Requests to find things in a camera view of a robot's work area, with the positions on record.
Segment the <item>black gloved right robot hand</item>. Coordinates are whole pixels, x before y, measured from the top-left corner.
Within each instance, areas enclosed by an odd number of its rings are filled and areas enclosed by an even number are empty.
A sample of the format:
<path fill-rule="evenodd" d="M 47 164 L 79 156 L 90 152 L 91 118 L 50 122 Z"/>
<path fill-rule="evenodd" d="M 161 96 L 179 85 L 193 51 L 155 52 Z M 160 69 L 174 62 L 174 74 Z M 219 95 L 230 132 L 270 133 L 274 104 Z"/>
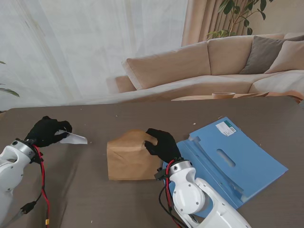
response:
<path fill-rule="evenodd" d="M 145 141 L 144 143 L 144 146 L 151 155 L 158 156 L 166 163 L 170 163 L 172 160 L 178 161 L 181 159 L 181 153 L 175 139 L 170 133 L 153 128 L 149 128 L 146 133 L 157 140 L 156 145 L 150 141 Z"/>

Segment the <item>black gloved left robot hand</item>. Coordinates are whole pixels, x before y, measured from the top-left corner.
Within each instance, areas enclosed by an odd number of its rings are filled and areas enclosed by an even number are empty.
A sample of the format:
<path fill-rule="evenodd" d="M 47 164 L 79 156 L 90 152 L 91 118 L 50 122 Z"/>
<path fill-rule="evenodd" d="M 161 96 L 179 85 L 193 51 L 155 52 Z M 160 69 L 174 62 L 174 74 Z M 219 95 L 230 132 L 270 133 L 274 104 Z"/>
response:
<path fill-rule="evenodd" d="M 27 134 L 25 141 L 33 140 L 37 147 L 47 147 L 65 139 L 72 132 L 72 126 L 68 121 L 58 121 L 44 116 Z"/>

